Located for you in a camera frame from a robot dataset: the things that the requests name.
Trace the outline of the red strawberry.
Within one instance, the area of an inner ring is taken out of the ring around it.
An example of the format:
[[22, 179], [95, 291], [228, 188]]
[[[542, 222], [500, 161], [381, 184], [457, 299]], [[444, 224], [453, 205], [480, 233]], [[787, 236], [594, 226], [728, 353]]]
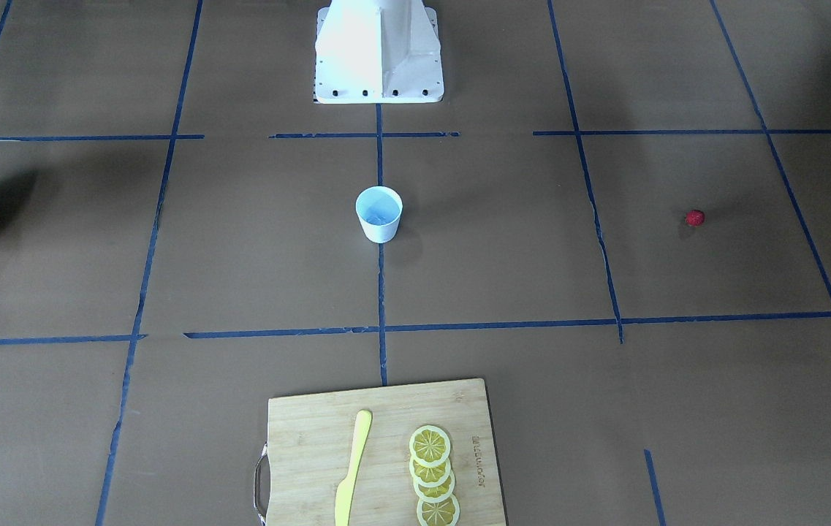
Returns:
[[705, 223], [706, 215], [702, 210], [689, 210], [685, 215], [685, 223], [691, 227], [700, 227]]

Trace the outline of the light blue cup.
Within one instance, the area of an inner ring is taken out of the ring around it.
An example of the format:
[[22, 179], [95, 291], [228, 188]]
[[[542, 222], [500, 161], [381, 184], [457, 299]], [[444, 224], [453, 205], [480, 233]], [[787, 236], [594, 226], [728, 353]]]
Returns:
[[365, 236], [372, 243], [388, 243], [398, 231], [404, 203], [395, 190], [373, 186], [358, 194], [354, 210]]

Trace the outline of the wooden cutting board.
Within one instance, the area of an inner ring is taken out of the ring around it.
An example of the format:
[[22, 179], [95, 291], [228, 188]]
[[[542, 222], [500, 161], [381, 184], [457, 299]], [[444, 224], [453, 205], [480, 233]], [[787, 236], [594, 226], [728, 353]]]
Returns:
[[472, 378], [273, 397], [254, 472], [262, 525], [335, 525], [335, 490], [347, 473], [362, 409], [373, 420], [349, 525], [419, 525], [409, 437], [423, 425], [442, 427], [451, 439], [458, 525], [506, 524], [487, 387]]

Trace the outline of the yellow plastic knife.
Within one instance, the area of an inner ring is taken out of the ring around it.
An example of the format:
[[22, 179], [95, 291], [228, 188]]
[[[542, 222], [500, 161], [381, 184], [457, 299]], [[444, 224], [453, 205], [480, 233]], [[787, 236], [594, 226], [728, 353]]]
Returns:
[[349, 516], [352, 512], [354, 492], [357, 477], [364, 455], [366, 440], [371, 430], [373, 416], [371, 411], [362, 409], [356, 413], [354, 432], [349, 447], [349, 462], [344, 479], [338, 483], [335, 490], [334, 524], [349, 525]]

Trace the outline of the lemon slice one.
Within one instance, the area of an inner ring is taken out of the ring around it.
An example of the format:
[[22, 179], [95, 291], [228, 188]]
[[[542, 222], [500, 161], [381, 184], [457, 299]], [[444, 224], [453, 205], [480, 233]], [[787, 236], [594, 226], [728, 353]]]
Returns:
[[426, 468], [435, 468], [447, 462], [451, 451], [451, 437], [442, 427], [419, 426], [409, 437], [411, 458]]

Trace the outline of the lemon slice two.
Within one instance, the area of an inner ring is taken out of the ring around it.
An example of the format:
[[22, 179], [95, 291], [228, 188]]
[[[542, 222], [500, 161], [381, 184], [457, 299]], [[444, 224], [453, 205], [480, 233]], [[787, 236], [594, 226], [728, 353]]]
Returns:
[[411, 459], [409, 472], [414, 483], [422, 487], [439, 487], [448, 482], [452, 475], [452, 467], [449, 460], [438, 465], [426, 466], [416, 459]]

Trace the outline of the lemon slice three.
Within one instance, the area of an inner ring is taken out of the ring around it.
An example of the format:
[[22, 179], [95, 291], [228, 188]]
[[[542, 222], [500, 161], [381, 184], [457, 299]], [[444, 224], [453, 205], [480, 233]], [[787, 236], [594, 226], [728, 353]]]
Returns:
[[420, 500], [424, 500], [425, 503], [441, 503], [453, 496], [453, 490], [456, 487], [456, 476], [451, 473], [438, 486], [432, 487], [425, 486], [421, 479], [414, 477], [412, 485], [416, 496]]

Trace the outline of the lemon slice four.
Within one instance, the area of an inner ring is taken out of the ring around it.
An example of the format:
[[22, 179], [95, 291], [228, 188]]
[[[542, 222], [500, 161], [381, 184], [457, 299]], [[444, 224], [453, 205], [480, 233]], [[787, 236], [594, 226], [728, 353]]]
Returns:
[[416, 519], [422, 526], [458, 525], [460, 503], [458, 497], [451, 495], [438, 502], [419, 499], [416, 507]]

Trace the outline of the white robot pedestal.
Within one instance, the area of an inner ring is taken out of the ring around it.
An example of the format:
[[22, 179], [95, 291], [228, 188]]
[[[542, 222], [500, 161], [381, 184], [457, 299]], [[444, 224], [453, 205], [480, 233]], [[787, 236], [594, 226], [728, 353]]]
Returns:
[[318, 104], [443, 99], [438, 14], [422, 1], [332, 1], [318, 10], [314, 47]]

